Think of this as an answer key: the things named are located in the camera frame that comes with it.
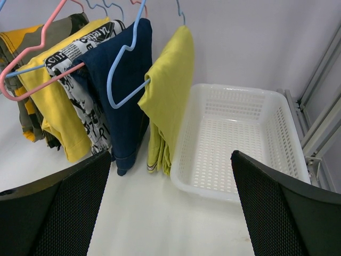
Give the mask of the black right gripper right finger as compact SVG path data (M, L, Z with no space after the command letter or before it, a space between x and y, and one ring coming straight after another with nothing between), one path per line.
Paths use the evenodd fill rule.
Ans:
M340 194L238 150L231 164L255 255L340 255Z

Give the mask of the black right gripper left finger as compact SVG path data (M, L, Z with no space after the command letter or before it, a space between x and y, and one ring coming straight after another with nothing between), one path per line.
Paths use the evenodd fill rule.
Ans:
M1 255L87 255L110 165L102 151L1 192Z

